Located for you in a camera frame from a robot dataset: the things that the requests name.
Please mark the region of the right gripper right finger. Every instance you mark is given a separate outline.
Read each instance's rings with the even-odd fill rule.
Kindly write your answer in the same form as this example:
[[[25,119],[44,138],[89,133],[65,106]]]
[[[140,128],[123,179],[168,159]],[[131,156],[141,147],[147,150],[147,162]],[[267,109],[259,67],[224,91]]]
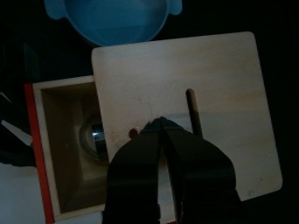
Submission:
[[[244,224],[232,162],[222,150],[162,118],[178,224]]]

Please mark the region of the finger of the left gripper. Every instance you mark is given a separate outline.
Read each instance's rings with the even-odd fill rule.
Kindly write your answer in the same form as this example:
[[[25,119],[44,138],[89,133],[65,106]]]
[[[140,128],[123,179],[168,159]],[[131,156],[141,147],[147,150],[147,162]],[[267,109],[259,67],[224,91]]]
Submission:
[[[32,138],[9,122],[0,122],[0,163],[17,167],[36,166]]]

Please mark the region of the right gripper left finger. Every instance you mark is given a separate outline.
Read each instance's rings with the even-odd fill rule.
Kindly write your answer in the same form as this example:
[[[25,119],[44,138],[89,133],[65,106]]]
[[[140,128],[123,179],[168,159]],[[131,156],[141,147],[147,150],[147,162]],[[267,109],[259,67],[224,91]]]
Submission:
[[[113,156],[107,170],[103,224],[160,224],[160,137],[160,119],[155,119]]]

